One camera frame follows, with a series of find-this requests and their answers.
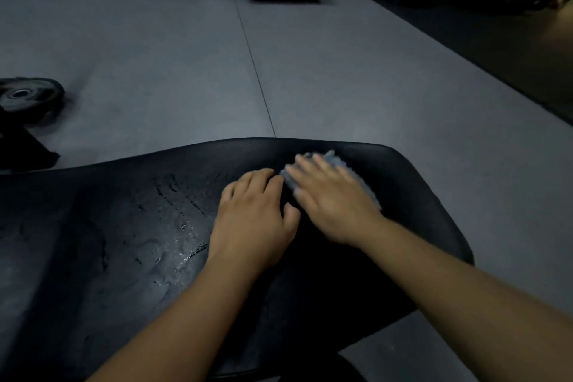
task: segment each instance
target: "hand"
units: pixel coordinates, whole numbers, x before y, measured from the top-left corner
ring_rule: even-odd
[[[295,198],[312,223],[338,243],[358,246],[358,240],[384,221],[372,198],[344,167],[333,168],[321,155],[295,158],[300,169],[287,165],[286,171],[299,188]]]
[[[239,262],[256,274],[274,266],[295,238],[300,212],[289,203],[280,211],[282,176],[272,169],[247,172],[221,194],[209,243],[213,259]]]

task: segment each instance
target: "floor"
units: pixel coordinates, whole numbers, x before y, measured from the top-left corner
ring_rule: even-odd
[[[69,90],[74,167],[277,136],[405,154],[477,266],[573,314],[573,127],[372,0],[0,0],[0,77]],[[342,351],[369,382],[475,381],[415,313]]]
[[[426,8],[373,1],[573,124],[573,0],[521,13],[471,9],[467,0]]]

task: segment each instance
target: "cleaning cloth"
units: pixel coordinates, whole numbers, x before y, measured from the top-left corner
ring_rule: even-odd
[[[306,153],[304,154],[305,158],[307,159],[311,159],[312,158],[312,154],[314,153]],[[368,193],[368,195],[370,195],[370,197],[372,198],[372,200],[376,203],[376,206],[378,207],[378,210],[380,210],[382,207],[380,206],[380,203],[378,202],[378,199],[376,198],[376,195],[374,195],[374,192],[372,191],[372,189],[370,189],[370,187],[364,182],[364,180],[362,180],[362,178],[356,174],[352,168],[348,167],[348,165],[346,164],[346,162],[344,160],[342,160],[340,157],[338,157],[337,155],[334,154],[334,150],[330,150],[328,153],[326,153],[325,155],[323,155],[323,159],[330,164],[330,166],[332,166],[333,168],[336,167],[344,167],[351,176],[354,177],[354,179],[360,183],[360,185],[362,186],[362,189],[364,189],[366,191],[366,193]],[[280,175],[282,175],[285,179],[286,185],[288,186],[288,188],[292,191],[294,191],[295,189],[297,189],[298,185],[297,183],[292,179],[292,177],[288,174],[286,169],[283,169],[280,172]]]

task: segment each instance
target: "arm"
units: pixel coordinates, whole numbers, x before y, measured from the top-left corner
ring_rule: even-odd
[[[209,369],[257,277],[295,237],[300,212],[279,202],[283,178],[261,169],[228,185],[193,285],[113,355],[89,382],[198,382]]]
[[[382,216],[344,168],[297,156],[295,196],[330,239],[362,249],[484,382],[573,378],[573,320]]]

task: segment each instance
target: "forearm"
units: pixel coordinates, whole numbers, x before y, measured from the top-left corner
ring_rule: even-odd
[[[571,379],[573,321],[567,315],[391,221],[381,220],[360,242],[480,380]]]
[[[193,285],[89,381],[203,381],[256,277],[233,261],[207,263]]]

